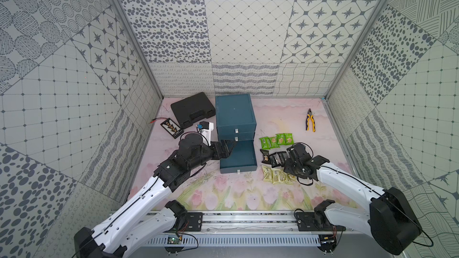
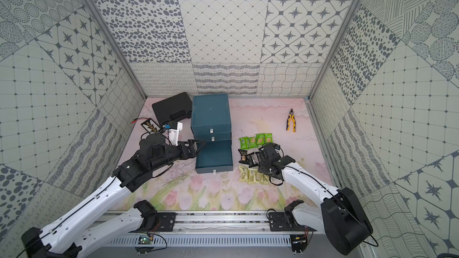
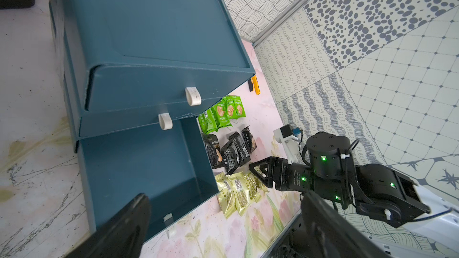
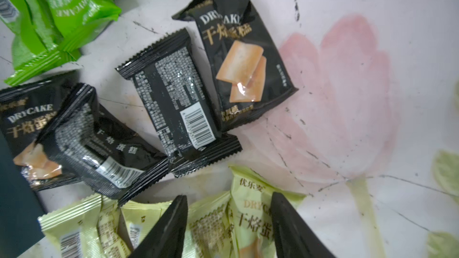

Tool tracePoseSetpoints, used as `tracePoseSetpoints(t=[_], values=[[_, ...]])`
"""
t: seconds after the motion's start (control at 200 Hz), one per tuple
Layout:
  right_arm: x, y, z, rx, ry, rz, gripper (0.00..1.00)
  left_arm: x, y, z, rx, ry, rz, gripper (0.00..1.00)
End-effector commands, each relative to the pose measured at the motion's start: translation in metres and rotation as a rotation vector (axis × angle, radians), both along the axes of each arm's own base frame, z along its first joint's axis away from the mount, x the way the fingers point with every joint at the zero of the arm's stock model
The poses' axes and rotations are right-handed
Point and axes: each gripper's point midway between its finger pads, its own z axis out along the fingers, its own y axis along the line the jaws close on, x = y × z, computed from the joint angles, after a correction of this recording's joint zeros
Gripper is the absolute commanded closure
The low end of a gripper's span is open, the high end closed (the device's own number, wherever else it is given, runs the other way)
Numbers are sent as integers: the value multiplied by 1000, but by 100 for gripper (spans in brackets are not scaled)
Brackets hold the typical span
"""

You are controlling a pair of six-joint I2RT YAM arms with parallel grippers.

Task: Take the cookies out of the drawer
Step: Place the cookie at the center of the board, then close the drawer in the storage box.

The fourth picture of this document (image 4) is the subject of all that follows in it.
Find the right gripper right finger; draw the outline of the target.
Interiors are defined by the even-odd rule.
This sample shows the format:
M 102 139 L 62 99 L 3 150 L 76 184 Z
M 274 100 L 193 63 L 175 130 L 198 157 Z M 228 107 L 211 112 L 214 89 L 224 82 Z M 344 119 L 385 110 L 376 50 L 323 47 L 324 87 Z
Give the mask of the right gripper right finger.
M 271 215 L 279 258 L 335 257 L 282 193 L 273 193 Z

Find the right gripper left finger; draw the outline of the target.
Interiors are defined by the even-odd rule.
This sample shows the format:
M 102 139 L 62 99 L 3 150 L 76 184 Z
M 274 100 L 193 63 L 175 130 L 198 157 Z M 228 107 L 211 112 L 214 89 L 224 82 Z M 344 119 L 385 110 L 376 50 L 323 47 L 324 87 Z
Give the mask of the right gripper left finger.
M 181 258 L 187 217 L 187 197 L 178 195 L 130 258 Z

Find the yellow snack packet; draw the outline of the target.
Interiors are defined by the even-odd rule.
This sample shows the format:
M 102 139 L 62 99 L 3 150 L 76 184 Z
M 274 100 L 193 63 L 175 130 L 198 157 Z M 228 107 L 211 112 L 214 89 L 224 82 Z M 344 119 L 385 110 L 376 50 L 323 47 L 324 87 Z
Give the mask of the yellow snack packet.
M 233 258 L 227 207 L 230 192 L 221 192 L 190 205 L 183 258 Z
M 129 201 L 121 207 L 130 242 L 136 249 L 160 220 L 172 201 L 156 204 L 143 204 Z
M 270 185 L 249 167 L 230 165 L 230 169 L 233 182 L 228 220 L 235 257 L 273 258 L 276 256 L 271 214 L 273 193 L 283 194 L 294 208 L 298 208 L 306 195 Z
M 118 201 L 98 193 L 38 218 L 42 233 L 63 258 L 127 258 L 118 235 Z

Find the black snack packet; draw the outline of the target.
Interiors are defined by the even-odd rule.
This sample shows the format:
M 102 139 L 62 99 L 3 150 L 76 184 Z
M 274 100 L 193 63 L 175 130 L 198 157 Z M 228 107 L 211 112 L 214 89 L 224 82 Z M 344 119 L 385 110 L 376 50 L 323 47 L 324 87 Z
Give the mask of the black snack packet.
M 223 131 L 255 121 L 297 92 L 251 0 L 192 0 L 172 18 L 197 25 Z
M 119 205 L 169 172 L 167 155 L 109 113 L 98 102 L 96 89 L 85 83 L 72 88 L 36 145 L 94 192 Z
M 149 45 L 116 71 L 135 86 L 175 177 L 241 152 L 237 136 L 223 133 L 216 122 L 186 29 Z
M 57 114 L 73 86 L 77 70 L 1 90 L 1 133 L 6 138 L 15 168 L 34 191 L 78 183 L 71 171 L 52 161 L 35 141 Z

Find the teal plastic drawer cabinet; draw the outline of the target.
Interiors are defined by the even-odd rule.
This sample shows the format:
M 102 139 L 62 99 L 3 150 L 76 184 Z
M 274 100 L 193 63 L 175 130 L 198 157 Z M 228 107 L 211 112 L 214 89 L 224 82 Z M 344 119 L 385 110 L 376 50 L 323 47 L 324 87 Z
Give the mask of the teal plastic drawer cabinet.
M 17 258 L 44 238 L 38 216 L 44 210 L 13 163 L 1 136 L 1 257 Z

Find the green cookie packet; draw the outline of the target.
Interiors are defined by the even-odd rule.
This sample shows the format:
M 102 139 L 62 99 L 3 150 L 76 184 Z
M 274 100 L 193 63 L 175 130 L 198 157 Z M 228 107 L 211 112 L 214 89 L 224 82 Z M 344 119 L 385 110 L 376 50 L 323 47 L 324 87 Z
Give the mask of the green cookie packet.
M 10 86 L 81 57 L 78 49 L 59 50 L 63 36 L 47 0 L 1 0 L 1 20 L 15 35 L 11 45 L 14 74 L 5 80 Z
M 47 0 L 56 27 L 63 36 L 59 48 L 74 51 L 92 42 L 121 14 L 113 0 Z

